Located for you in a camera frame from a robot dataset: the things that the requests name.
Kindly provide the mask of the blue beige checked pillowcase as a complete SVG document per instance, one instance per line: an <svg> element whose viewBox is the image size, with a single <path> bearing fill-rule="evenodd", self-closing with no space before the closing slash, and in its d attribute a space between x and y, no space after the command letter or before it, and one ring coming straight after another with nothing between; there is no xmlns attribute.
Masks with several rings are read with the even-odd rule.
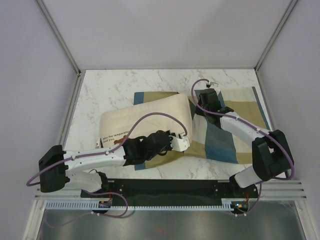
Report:
<svg viewBox="0 0 320 240"><path fill-rule="evenodd" d="M238 116L263 131L269 130L269 122L264 113L258 92L254 86L240 88L215 88L222 107L233 109L229 116ZM135 167L136 170L157 167L183 156L199 157L219 162L246 165L253 162L252 141L260 135L239 120L222 117L221 127L209 122L208 118L196 113L191 93L185 91L189 99L192 117L192 140L184 151L169 151L165 156L156 156L152 160Z"/></svg>

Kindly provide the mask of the cream bear print pillow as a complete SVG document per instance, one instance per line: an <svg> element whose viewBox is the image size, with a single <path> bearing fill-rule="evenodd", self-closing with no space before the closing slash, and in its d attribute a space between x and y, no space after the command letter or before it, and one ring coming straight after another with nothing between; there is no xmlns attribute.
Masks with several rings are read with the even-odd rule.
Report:
<svg viewBox="0 0 320 240"><path fill-rule="evenodd" d="M151 115L144 118L134 128L129 138L149 136L156 131L170 131L176 135L184 134L192 139L192 115L189 99L183 93L140 103L130 107L104 112L100 117L99 138L103 148L119 144L134 124L143 116L150 113L164 113L174 117L171 119L163 115Z"/></svg>

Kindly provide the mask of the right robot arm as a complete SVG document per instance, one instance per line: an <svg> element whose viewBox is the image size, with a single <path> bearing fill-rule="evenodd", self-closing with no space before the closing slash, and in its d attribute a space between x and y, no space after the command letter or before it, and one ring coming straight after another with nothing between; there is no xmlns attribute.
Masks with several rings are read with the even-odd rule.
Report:
<svg viewBox="0 0 320 240"><path fill-rule="evenodd" d="M232 108L221 105L213 88L201 90L197 97L198 113L251 147L251 166L233 175L228 185L233 197L241 197L248 186L275 179L285 171L294 173L294 160L282 131L269 131L244 120Z"/></svg>

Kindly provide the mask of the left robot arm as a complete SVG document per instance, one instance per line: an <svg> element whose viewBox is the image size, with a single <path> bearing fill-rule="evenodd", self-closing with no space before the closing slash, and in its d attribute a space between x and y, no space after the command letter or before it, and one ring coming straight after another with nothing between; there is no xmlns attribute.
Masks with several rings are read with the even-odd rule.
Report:
<svg viewBox="0 0 320 240"><path fill-rule="evenodd" d="M149 136L126 137L111 147L83 152L55 145L38 162L40 190L53 193L63 188L81 189L105 197L110 190L106 175L90 170L143 164L172 151L175 137L175 133L158 130Z"/></svg>

